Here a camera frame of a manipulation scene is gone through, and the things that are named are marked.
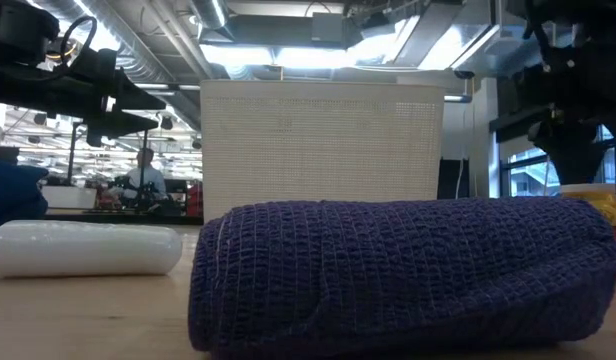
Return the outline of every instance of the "glass window pane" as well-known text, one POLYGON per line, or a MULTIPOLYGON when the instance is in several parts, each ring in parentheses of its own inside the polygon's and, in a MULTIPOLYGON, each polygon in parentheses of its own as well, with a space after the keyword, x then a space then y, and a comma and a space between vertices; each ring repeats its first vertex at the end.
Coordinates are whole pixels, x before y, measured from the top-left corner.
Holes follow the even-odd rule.
POLYGON ((533 148, 533 149, 526 150, 524 152, 521 152, 519 154, 515 154, 509 157, 508 163, 514 163, 514 162, 521 161, 521 160, 532 159, 534 157, 542 156, 542 155, 546 155, 546 153, 543 150, 539 148, 533 148))
MULTIPOLYGON (((548 170, 546 196, 559 193, 559 177, 552 162, 548 170)), ((511 196, 543 196, 546 183, 546 164, 524 166, 510 170, 511 196)))
POLYGON ((604 157, 604 182, 607 184, 616 183, 615 148, 608 150, 604 157))
POLYGON ((601 140, 610 140, 610 139, 613 139, 613 138, 614 137, 610 133, 610 130, 608 130, 607 127, 601 125, 601 140))

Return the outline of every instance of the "rolled fabric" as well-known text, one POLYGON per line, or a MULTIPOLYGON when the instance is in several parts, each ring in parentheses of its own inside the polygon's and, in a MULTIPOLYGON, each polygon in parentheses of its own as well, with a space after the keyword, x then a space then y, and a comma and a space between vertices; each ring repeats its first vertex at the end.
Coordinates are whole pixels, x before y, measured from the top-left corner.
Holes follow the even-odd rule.
POLYGON ((0 227, 0 277, 161 275, 181 251, 169 228, 11 221, 0 227))
POLYGON ((0 161, 0 226, 12 220, 42 219, 48 202, 37 182, 48 170, 0 161))
POLYGON ((189 335, 220 358, 573 341, 615 282, 612 228, 585 201, 258 204, 202 229, 189 335))

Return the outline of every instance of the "white perforated board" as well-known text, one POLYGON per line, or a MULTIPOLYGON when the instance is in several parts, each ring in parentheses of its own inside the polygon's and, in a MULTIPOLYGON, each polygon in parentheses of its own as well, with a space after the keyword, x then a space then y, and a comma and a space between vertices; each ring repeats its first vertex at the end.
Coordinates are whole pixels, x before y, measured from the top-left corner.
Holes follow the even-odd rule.
POLYGON ((437 197, 444 90, 204 81, 204 217, 278 200, 437 197))

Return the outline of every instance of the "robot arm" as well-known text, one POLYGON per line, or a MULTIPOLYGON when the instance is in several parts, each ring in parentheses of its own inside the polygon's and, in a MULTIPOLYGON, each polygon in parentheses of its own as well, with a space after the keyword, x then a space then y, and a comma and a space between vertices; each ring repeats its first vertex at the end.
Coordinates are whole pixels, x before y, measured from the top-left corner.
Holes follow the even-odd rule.
POLYGON ((82 118, 91 146, 101 146, 102 136, 117 138, 156 128, 157 122, 122 110, 162 110, 166 104, 116 69, 117 51, 89 48, 96 31, 97 20, 84 17, 59 41, 59 21, 50 13, 25 2, 0 0, 0 102, 46 111, 51 118, 82 118), (76 54, 74 42, 68 47, 70 35, 86 22, 91 23, 90 35, 76 54), (49 54, 60 60, 59 65, 52 72, 37 68, 49 54), (111 111, 109 98, 116 99, 111 111))
POLYGON ((520 103, 553 109, 529 140, 550 156, 562 184, 591 182, 608 148, 594 142, 597 125, 616 146, 616 1, 511 0, 508 11, 528 21, 525 35, 537 37, 543 59, 514 75, 520 103), (573 46, 552 47, 548 21, 576 26, 573 46))

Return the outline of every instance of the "wooden table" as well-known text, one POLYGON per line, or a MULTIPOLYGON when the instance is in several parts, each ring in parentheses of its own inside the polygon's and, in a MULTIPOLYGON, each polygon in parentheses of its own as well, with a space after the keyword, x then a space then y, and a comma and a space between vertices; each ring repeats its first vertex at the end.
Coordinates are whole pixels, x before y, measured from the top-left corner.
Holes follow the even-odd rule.
MULTIPOLYGON (((177 230, 183 234, 184 255, 169 276, 0 281, 0 360, 206 357, 192 350, 186 327, 198 228, 177 230)), ((616 360, 616 297, 604 328, 579 343, 432 358, 616 360)))

